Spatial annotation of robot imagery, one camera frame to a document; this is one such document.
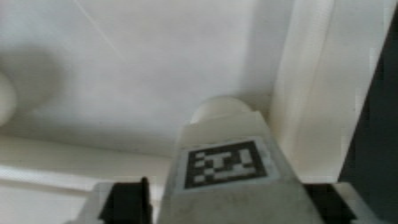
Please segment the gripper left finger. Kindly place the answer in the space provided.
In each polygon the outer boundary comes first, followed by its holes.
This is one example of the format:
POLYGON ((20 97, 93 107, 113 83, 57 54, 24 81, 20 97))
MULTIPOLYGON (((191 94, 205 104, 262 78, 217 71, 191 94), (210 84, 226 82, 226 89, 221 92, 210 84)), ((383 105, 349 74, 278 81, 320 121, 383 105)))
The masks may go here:
POLYGON ((150 180, 95 185, 77 218, 66 224, 153 224, 150 180))

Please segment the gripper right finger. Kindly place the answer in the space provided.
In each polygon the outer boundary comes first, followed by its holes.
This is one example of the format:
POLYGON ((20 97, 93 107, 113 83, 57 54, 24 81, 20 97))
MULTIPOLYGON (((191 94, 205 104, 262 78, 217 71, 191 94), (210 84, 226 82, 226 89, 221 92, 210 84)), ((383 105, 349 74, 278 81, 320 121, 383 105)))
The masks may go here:
POLYGON ((349 182, 304 185, 326 224, 386 224, 349 182))

